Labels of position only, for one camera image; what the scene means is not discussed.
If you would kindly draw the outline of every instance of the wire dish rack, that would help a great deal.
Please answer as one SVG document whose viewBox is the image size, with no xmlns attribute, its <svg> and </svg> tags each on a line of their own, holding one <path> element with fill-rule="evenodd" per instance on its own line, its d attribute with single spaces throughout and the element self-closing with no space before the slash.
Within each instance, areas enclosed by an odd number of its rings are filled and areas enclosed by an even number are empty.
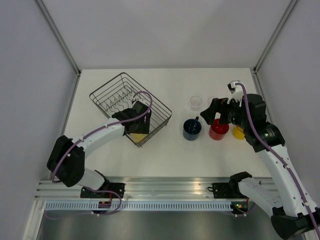
<svg viewBox="0 0 320 240">
<path fill-rule="evenodd" d="M 126 134 L 126 136 L 140 148 L 169 122 L 172 111 L 166 105 L 125 72 L 120 73 L 90 93 L 89 98 L 107 118 L 110 118 L 116 112 L 131 108 L 132 97 L 139 91 L 147 91 L 150 93 L 153 101 L 149 134 L 139 142 L 135 142 L 132 136 Z M 138 94 L 138 96 L 150 104 L 148 96 L 143 93 Z"/>
</svg>

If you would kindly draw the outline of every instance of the transparent cup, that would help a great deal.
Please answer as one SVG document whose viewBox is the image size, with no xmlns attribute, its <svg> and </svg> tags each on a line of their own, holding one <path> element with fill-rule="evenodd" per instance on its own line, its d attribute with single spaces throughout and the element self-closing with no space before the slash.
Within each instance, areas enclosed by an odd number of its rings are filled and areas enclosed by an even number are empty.
<svg viewBox="0 0 320 240">
<path fill-rule="evenodd" d="M 190 99 L 191 102 L 191 110 L 192 111 L 199 111 L 201 108 L 201 104 L 202 104 L 202 99 L 199 96 L 193 96 Z"/>
<path fill-rule="evenodd" d="M 216 98 L 217 98 L 216 96 L 211 96 L 208 98 L 208 107 L 210 107 L 212 100 Z"/>
</svg>

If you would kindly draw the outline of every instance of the red mug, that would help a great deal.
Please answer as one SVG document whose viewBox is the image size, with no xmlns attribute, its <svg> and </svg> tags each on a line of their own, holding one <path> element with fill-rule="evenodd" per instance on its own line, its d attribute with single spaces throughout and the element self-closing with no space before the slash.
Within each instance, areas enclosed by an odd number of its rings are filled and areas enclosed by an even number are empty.
<svg viewBox="0 0 320 240">
<path fill-rule="evenodd" d="M 209 135 L 213 140 L 221 140 L 229 131 L 229 124 L 219 124 L 220 118 L 214 120 L 210 126 Z"/>
</svg>

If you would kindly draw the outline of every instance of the yellow cup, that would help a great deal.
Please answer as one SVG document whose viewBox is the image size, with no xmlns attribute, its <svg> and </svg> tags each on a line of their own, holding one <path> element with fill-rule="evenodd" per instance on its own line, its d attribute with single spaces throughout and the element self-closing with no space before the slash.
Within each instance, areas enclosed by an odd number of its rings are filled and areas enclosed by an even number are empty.
<svg viewBox="0 0 320 240">
<path fill-rule="evenodd" d="M 234 126 L 232 130 L 232 135 L 239 140 L 245 139 L 244 130 L 241 127 Z"/>
</svg>

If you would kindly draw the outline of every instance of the black mounting bracket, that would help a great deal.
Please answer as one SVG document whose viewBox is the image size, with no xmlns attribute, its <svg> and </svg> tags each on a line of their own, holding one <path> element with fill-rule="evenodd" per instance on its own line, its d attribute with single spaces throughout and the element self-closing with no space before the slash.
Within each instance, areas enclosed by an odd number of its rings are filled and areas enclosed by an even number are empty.
<svg viewBox="0 0 320 240">
<path fill-rule="evenodd" d="M 126 184 L 123 182 L 109 182 L 103 189 L 99 190 L 108 190 L 115 192 L 120 195 L 120 197 L 123 199 L 125 194 L 125 186 Z M 82 199 L 109 199 L 110 193 L 108 192 L 92 192 L 88 188 L 83 187 L 81 189 L 80 198 Z"/>
<path fill-rule="evenodd" d="M 238 183 L 246 178 L 252 178 L 252 176 L 246 171 L 239 172 L 232 175 L 229 182 L 212 183 L 212 187 L 208 190 L 213 193 L 215 199 L 246 199 L 247 197 L 240 193 L 238 186 Z"/>
</svg>

